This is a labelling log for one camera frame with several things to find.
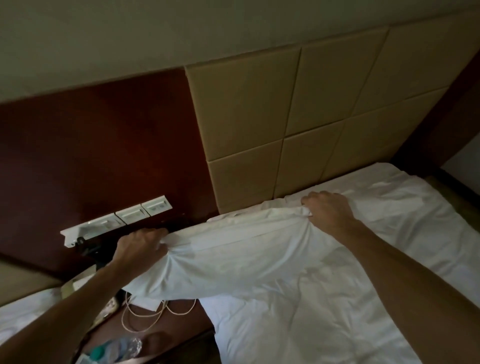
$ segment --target bed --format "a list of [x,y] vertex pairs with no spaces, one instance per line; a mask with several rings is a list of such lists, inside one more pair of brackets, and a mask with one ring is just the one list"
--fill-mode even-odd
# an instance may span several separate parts
[[[480,305],[480,235],[427,182],[391,164],[214,219],[299,206],[302,196],[321,190],[348,196],[376,234]],[[420,363],[341,245],[291,278],[200,302],[215,326],[223,363]]]

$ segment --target cable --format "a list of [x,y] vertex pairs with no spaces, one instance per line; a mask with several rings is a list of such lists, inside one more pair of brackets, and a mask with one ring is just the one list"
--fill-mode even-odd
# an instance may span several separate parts
[[[193,305],[190,307],[190,310],[188,310],[187,312],[185,313],[176,313],[176,312],[173,312],[172,310],[170,310],[169,306],[168,306],[168,301],[162,301],[162,308],[160,309],[160,312],[156,312],[152,315],[139,315],[139,314],[136,314],[135,312],[132,311],[132,309],[130,308],[130,301],[132,300],[132,297],[133,295],[130,295],[130,297],[127,297],[127,292],[125,292],[125,303],[126,303],[126,307],[125,309],[123,310],[123,313],[121,315],[121,325],[123,326],[123,328],[125,330],[127,330],[128,332],[131,332],[133,334],[138,334],[138,333],[141,333],[141,332],[146,332],[148,330],[150,330],[157,322],[158,320],[160,319],[160,317],[162,316],[162,313],[163,311],[165,310],[165,308],[167,310],[169,310],[172,314],[174,315],[177,315],[177,316],[183,316],[183,315],[186,315],[186,314],[189,314],[191,310],[193,310],[193,308],[195,307],[195,304],[197,303],[197,300],[195,299],[193,301]],[[145,330],[140,330],[140,331],[136,331],[136,330],[130,330],[126,325],[125,325],[125,322],[124,322],[124,319],[125,319],[125,313],[127,311],[130,311],[130,313],[134,316],[137,316],[137,317],[155,317],[157,316],[156,320],[154,321],[154,323],[152,323],[149,327],[147,327]]]

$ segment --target white switch panel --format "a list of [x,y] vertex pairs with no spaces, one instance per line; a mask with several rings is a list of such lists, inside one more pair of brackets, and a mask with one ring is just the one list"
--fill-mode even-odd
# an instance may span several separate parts
[[170,205],[165,196],[160,196],[154,198],[153,200],[143,202],[141,205],[150,214],[150,216],[159,214],[160,212],[164,212],[172,208],[172,205]]
[[108,214],[83,224],[74,226],[60,231],[60,234],[65,236],[65,246],[71,248],[75,246],[75,242],[79,237],[83,237],[85,240],[94,238],[107,231],[114,230],[120,226],[124,226],[125,223],[117,217],[115,214]]
[[132,224],[144,218],[150,217],[142,205],[135,205],[122,211],[117,211],[115,215],[122,219],[126,224]]

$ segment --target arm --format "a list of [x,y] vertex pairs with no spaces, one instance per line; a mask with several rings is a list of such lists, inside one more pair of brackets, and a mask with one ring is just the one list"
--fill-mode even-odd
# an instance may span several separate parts
[[480,363],[480,309],[353,217],[340,194],[302,198],[310,221],[358,259],[380,300],[423,363]]
[[67,363],[93,320],[132,279],[167,253],[166,229],[120,238],[112,261],[84,286],[0,346],[0,363]]

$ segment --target plastic bottle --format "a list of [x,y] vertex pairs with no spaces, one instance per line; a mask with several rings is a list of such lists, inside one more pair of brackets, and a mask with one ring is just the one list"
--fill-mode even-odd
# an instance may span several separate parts
[[120,338],[109,340],[94,348],[90,359],[98,364],[113,364],[136,358],[142,349],[139,338]]

